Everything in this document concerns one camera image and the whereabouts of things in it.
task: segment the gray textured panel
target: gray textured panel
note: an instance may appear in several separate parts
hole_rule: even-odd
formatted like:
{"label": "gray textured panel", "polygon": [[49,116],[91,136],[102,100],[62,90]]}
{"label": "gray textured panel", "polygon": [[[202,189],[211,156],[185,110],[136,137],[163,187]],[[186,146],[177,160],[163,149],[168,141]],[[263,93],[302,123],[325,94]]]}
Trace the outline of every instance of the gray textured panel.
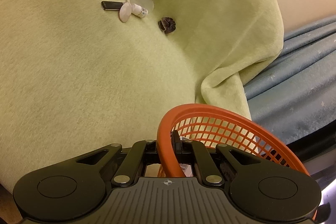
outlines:
{"label": "gray textured panel", "polygon": [[[25,220],[23,224],[32,224]],[[218,189],[197,178],[140,178],[112,191],[95,212],[73,224],[257,224],[237,211]],[[313,224],[305,220],[301,224]]]}

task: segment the orange plastic basket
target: orange plastic basket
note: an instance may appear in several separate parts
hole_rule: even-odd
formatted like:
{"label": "orange plastic basket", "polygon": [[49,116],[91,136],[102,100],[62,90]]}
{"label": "orange plastic basket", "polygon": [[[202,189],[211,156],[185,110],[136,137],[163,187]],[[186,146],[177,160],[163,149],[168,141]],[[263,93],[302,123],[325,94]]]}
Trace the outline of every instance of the orange plastic basket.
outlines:
{"label": "orange plastic basket", "polygon": [[171,145],[172,130],[206,147],[225,143],[309,175],[294,153],[261,126],[219,107],[186,104],[168,111],[157,130],[157,151],[163,168],[158,176],[185,177]]}

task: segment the metal screw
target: metal screw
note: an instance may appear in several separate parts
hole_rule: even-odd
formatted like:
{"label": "metal screw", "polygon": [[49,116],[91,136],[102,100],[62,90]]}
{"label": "metal screw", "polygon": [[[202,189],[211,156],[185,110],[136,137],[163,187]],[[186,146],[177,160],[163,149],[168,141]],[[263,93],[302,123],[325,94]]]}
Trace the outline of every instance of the metal screw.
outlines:
{"label": "metal screw", "polygon": [[222,181],[222,178],[218,175],[210,175],[210,176],[207,176],[205,180],[209,183],[219,183]]}
{"label": "metal screw", "polygon": [[113,179],[116,183],[127,183],[130,181],[129,176],[125,176],[125,175],[118,175],[116,177],[114,177]]}

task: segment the blue blanket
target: blue blanket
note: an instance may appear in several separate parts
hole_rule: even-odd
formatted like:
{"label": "blue blanket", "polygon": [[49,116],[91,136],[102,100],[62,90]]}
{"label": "blue blanket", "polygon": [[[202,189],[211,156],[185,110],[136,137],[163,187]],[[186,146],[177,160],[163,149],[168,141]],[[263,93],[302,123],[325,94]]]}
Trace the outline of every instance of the blue blanket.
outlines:
{"label": "blue blanket", "polygon": [[283,50],[245,86],[254,122],[288,144],[336,119],[336,15],[285,34]]}

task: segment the brown scrunchie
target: brown scrunchie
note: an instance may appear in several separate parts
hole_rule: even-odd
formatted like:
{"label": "brown scrunchie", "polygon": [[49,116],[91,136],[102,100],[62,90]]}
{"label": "brown scrunchie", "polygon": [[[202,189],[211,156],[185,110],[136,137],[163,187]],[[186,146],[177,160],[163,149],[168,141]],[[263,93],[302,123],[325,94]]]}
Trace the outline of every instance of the brown scrunchie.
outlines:
{"label": "brown scrunchie", "polygon": [[170,34],[176,30],[176,23],[171,17],[163,17],[158,22],[159,28],[165,33]]}

